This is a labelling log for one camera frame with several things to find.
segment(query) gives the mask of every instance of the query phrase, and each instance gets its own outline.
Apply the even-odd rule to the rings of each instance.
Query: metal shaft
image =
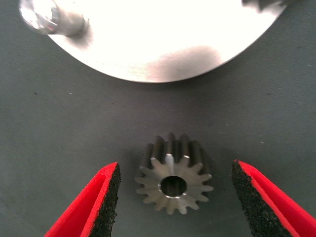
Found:
[[[20,0],[20,14],[31,30],[42,35],[78,35],[87,24],[73,0]]]

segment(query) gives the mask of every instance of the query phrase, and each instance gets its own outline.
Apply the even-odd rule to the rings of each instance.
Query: red plastic jaw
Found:
[[[58,218],[45,237],[88,237],[107,198],[118,163],[103,167]]]
[[[255,167],[239,161],[242,170],[251,177],[252,186],[271,207],[282,225],[293,237],[316,236],[316,219],[286,195]]]

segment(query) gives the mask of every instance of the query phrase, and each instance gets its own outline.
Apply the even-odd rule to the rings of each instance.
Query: metal gear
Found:
[[[181,214],[187,213],[187,207],[198,210],[197,201],[209,201],[205,194],[213,190],[206,161],[199,143],[190,142],[187,135],[175,140],[170,133],[167,142],[158,136],[155,144],[148,145],[135,178],[142,185],[136,192],[147,195],[143,203],[156,203],[156,211],[165,207],[169,215],[175,209]]]

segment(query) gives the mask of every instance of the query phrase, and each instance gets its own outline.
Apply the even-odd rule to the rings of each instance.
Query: gear tooth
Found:
[[[206,196],[202,195],[202,194],[197,197],[197,200],[198,201],[203,201],[203,202],[209,201],[209,199]]]
[[[145,188],[137,189],[136,193],[138,193],[138,194],[146,194],[146,189]]]
[[[157,136],[155,144],[154,144],[154,148],[153,148],[152,157],[156,158],[161,163],[163,163],[162,162],[162,159],[164,157],[163,153],[164,153],[164,140],[160,136]]]
[[[205,181],[207,181],[207,180],[209,180],[209,179],[211,179],[211,178],[212,178],[212,175],[210,175],[210,174],[202,174],[202,175],[199,176],[199,179],[200,179],[202,182],[205,182]]]
[[[146,188],[153,188],[153,187],[156,187],[157,186],[157,183],[153,180],[150,180],[150,179],[147,179],[147,178],[135,178],[135,181],[139,184],[142,184],[142,185],[145,185]]]
[[[149,169],[147,167],[140,167],[140,170],[148,177],[155,177],[155,173],[153,172],[152,169]]]
[[[203,185],[203,186],[201,186],[201,190],[202,190],[203,192],[210,192],[210,191],[213,191],[214,188],[213,188],[212,186]]]
[[[179,162],[179,165],[183,166],[183,167],[188,167],[189,162],[190,162],[189,157],[182,157],[180,162]]]
[[[188,213],[188,210],[186,209],[185,206],[179,207],[178,210],[182,215],[185,215]]]
[[[197,163],[191,167],[191,170],[195,173],[199,173],[202,170],[202,168],[203,168],[203,164]]]
[[[180,148],[182,157],[190,157],[189,138],[186,134],[182,134],[180,137]]]
[[[174,213],[175,206],[174,206],[174,199],[170,199],[167,205],[167,214],[172,215]]]
[[[166,207],[167,203],[168,203],[168,198],[163,196],[163,195],[161,195],[161,197],[156,202],[155,210],[156,211],[160,211],[161,209]]]
[[[201,146],[198,141],[194,140],[190,142],[190,166],[196,163],[202,163]]]
[[[193,210],[199,210],[199,206],[197,205],[196,201],[191,201],[189,203],[189,207],[192,208]]]
[[[151,157],[150,160],[151,160],[151,164],[152,164],[152,166],[153,166],[154,168],[160,168],[160,167],[161,167],[160,161],[157,160],[156,158]]]
[[[148,194],[148,192],[155,190],[156,188],[140,188],[136,190],[138,194]]]
[[[160,196],[148,195],[146,198],[144,198],[143,203],[149,204],[155,202],[157,199],[159,199],[159,197]]]

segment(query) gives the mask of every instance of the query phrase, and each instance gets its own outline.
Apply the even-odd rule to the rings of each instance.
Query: silver metal plate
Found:
[[[213,70],[250,46],[283,12],[239,0],[82,1],[84,35],[50,37],[116,78],[168,82]]]

